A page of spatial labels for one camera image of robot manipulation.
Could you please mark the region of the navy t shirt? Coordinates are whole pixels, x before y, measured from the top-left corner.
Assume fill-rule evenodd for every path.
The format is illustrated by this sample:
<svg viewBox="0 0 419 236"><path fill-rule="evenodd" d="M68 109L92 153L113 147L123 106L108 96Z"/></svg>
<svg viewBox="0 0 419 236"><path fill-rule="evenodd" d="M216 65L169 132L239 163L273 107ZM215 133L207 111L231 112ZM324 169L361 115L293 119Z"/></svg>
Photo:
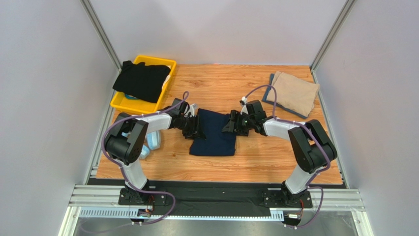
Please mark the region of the navy t shirt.
<svg viewBox="0 0 419 236"><path fill-rule="evenodd" d="M199 109L198 115L206 138L195 139L190 146L189 154L195 156L235 155L236 135L222 132L229 120L229 115L205 109Z"/></svg>

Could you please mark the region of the light blue headphones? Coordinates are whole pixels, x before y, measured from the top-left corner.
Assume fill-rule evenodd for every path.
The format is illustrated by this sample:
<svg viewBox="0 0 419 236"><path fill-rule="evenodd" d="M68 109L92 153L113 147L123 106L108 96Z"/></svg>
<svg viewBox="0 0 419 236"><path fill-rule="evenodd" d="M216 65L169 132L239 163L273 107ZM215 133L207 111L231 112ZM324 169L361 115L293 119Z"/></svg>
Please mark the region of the light blue headphones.
<svg viewBox="0 0 419 236"><path fill-rule="evenodd" d="M159 149L161 146L161 132L155 131L146 135L146 144L143 145L142 151L139 155L140 159L145 159L149 156L152 150Z"/></svg>

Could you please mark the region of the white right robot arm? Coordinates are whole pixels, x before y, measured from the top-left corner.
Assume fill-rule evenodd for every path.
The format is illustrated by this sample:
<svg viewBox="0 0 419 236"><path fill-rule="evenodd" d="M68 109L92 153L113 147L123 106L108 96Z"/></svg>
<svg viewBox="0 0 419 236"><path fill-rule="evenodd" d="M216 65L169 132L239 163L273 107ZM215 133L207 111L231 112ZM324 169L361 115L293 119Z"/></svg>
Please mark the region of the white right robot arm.
<svg viewBox="0 0 419 236"><path fill-rule="evenodd" d="M330 168L337 150L323 126L316 119L295 122L267 116L263 111L232 110L222 132L248 136L250 130L267 137L278 137L291 143L297 165L282 183L281 190L290 196L308 189L315 176Z"/></svg>

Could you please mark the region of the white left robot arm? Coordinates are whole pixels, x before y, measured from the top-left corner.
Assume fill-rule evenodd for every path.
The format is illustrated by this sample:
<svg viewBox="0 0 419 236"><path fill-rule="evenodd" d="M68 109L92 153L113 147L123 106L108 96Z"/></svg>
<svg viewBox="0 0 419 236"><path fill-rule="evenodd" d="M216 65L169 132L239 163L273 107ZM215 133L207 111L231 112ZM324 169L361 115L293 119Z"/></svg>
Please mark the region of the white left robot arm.
<svg viewBox="0 0 419 236"><path fill-rule="evenodd" d="M181 130L186 139L206 139L199 115L175 107L146 115L121 113L106 130L101 141L102 152L121 170L127 190L141 196L154 194L138 159L149 133L173 128Z"/></svg>

